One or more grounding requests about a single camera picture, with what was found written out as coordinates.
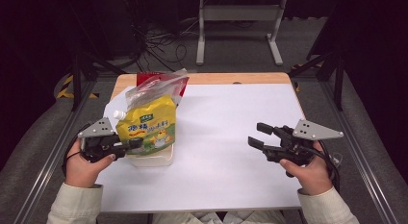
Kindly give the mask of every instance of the white paper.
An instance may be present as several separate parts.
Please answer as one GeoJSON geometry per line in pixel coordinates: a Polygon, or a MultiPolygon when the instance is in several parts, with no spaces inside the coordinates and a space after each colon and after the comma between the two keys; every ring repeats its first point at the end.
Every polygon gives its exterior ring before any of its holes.
{"type": "MultiPolygon", "coordinates": [[[[126,110],[125,89],[106,107],[126,110]]],[[[134,167],[119,159],[97,180],[102,212],[179,212],[300,207],[296,178],[247,144],[248,136],[279,146],[258,122],[295,127],[304,118],[290,84],[187,85],[177,108],[170,166],[134,167]]]]}

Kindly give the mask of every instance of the leg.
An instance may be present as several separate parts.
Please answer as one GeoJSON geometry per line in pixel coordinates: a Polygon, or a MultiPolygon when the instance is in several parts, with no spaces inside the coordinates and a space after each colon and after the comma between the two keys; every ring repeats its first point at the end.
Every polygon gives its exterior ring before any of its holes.
{"type": "Polygon", "coordinates": [[[197,48],[197,65],[204,64],[204,47],[205,47],[205,35],[204,35],[204,0],[200,0],[199,9],[199,25],[200,25],[200,35],[198,38],[198,48],[197,48]]]}
{"type": "Polygon", "coordinates": [[[74,60],[72,61],[72,76],[74,83],[74,105],[72,110],[76,111],[78,105],[81,103],[81,71],[79,66],[79,57],[75,55],[74,60]]]}
{"type": "Polygon", "coordinates": [[[314,58],[313,60],[306,62],[305,64],[301,65],[297,69],[293,69],[288,75],[289,77],[295,77],[297,74],[308,70],[309,68],[315,66],[316,64],[325,61],[328,57],[330,57],[332,53],[327,53],[321,56],[314,58]]]}
{"type": "Polygon", "coordinates": [[[341,54],[338,52],[333,53],[324,61],[323,65],[319,69],[316,77],[320,82],[327,82],[334,70],[339,66],[341,54]]]}
{"type": "Polygon", "coordinates": [[[110,64],[109,62],[106,62],[106,61],[103,61],[103,60],[100,60],[100,59],[96,58],[96,57],[93,56],[93,54],[91,54],[91,53],[82,52],[82,55],[84,55],[86,58],[90,59],[90,60],[93,61],[93,62],[99,63],[100,65],[102,65],[102,66],[104,66],[105,68],[111,70],[113,73],[116,73],[117,75],[126,74],[126,73],[127,73],[127,72],[121,70],[120,68],[118,68],[118,67],[116,67],[116,66],[110,64]]]}
{"type": "Polygon", "coordinates": [[[342,111],[342,89],[343,89],[343,74],[344,74],[344,61],[340,60],[339,66],[336,71],[336,83],[334,85],[334,102],[337,109],[342,111]]]}
{"type": "Polygon", "coordinates": [[[279,30],[279,26],[280,26],[280,22],[282,21],[282,16],[283,16],[283,12],[285,10],[285,5],[286,5],[286,0],[282,0],[281,4],[279,6],[279,12],[276,14],[276,18],[275,18],[275,25],[273,26],[273,33],[272,34],[267,34],[267,38],[268,38],[268,43],[269,43],[269,47],[270,47],[270,51],[272,52],[273,58],[275,59],[275,63],[276,65],[282,65],[283,61],[282,58],[280,56],[279,50],[278,50],[278,46],[276,45],[276,36],[278,34],[278,30],[279,30]]]}

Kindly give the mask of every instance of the green label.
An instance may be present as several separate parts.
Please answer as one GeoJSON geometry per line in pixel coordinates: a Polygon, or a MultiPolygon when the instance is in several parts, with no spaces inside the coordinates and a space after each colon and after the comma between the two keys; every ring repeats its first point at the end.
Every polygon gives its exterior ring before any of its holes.
{"type": "Polygon", "coordinates": [[[143,115],[143,116],[140,117],[140,123],[143,123],[143,122],[146,122],[146,121],[149,121],[149,120],[152,120],[152,119],[153,119],[153,113],[143,115]]]}

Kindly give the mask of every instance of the metal frame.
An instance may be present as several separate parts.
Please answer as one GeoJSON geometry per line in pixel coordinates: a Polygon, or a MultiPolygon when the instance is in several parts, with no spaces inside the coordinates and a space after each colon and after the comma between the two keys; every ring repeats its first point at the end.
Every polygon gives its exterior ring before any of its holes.
{"type": "MultiPolygon", "coordinates": [[[[82,91],[82,98],[87,98],[90,94],[95,85],[95,82],[86,82],[84,85],[84,90],[82,91]]],[[[59,159],[63,156],[65,149],[62,146],[67,146],[72,139],[69,137],[70,131],[75,124],[76,119],[81,114],[82,108],[85,106],[87,100],[81,100],[78,104],[77,110],[72,111],[69,115],[68,119],[65,122],[65,126],[58,137],[54,147],[45,162],[44,166],[42,167],[41,171],[39,172],[37,179],[28,194],[23,206],[20,209],[17,217],[15,218],[14,224],[23,224],[29,223],[30,218],[41,198],[42,193],[45,191],[45,188],[51,179],[54,170],[59,163],[59,159]]]]}
{"type": "Polygon", "coordinates": [[[205,21],[221,20],[264,20],[274,21],[273,31],[267,34],[267,40],[276,65],[282,65],[283,61],[276,45],[276,36],[285,10],[286,0],[281,0],[280,5],[261,6],[233,6],[233,5],[204,5],[204,0],[200,0],[199,7],[199,38],[197,47],[196,64],[204,64],[205,50],[205,21]]]}

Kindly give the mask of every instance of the black strap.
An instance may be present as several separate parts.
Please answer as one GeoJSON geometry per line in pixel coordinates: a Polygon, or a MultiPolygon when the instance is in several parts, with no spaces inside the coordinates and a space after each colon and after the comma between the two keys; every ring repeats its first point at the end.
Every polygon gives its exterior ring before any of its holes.
{"type": "MultiPolygon", "coordinates": [[[[79,130],[79,132],[78,132],[77,134],[79,134],[79,133],[81,133],[82,131],[86,130],[86,128],[89,127],[89,126],[90,126],[90,124],[86,124],[84,127],[82,127],[82,128],[79,130]]],[[[66,150],[65,150],[65,153],[64,153],[64,162],[63,162],[63,165],[61,165],[61,169],[63,170],[64,177],[66,177],[66,163],[68,162],[68,159],[71,158],[72,156],[76,155],[76,154],[81,153],[81,152],[77,152],[77,153],[75,153],[75,154],[73,154],[73,155],[67,157],[67,155],[68,155],[68,153],[69,153],[69,150],[71,150],[72,145],[75,143],[75,141],[76,141],[77,138],[78,138],[78,135],[74,136],[74,137],[72,138],[72,140],[69,142],[69,145],[66,147],[66,150]]]]}

